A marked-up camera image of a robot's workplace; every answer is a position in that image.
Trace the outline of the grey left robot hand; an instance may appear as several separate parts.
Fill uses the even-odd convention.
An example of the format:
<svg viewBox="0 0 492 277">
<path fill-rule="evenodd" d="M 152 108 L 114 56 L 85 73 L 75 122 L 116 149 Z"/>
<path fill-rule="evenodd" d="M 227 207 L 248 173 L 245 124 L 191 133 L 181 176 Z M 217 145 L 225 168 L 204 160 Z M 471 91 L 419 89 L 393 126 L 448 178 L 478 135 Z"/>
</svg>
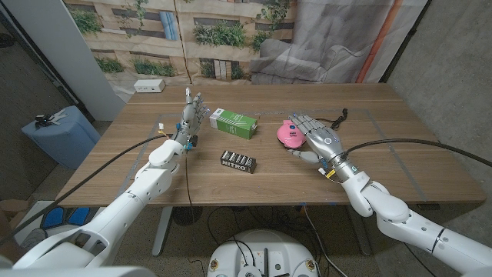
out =
<svg viewBox="0 0 492 277">
<path fill-rule="evenodd" d="M 173 139 L 182 144 L 185 149 L 190 149 L 197 145 L 197 133 L 210 109 L 203 104 L 200 92 L 195 97 L 192 97 L 189 87 L 185 89 L 185 101 L 186 104 L 181 115 L 181 121 L 177 126 Z"/>
</svg>

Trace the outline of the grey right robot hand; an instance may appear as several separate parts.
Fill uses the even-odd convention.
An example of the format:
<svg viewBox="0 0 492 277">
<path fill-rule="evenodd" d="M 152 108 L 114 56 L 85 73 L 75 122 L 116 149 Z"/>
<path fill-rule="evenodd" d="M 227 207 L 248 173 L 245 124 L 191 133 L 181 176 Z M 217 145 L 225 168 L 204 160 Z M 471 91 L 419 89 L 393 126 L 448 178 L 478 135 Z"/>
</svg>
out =
<svg viewBox="0 0 492 277">
<path fill-rule="evenodd" d="M 334 174 L 341 182 L 361 172 L 349 158 L 343 157 L 343 145 L 332 128 L 328 128 L 308 115 L 290 115 L 289 119 L 301 131 L 312 149 L 312 152 L 289 149 L 288 152 L 292 155 L 306 162 L 321 163 L 327 172 L 334 170 Z"/>
</svg>

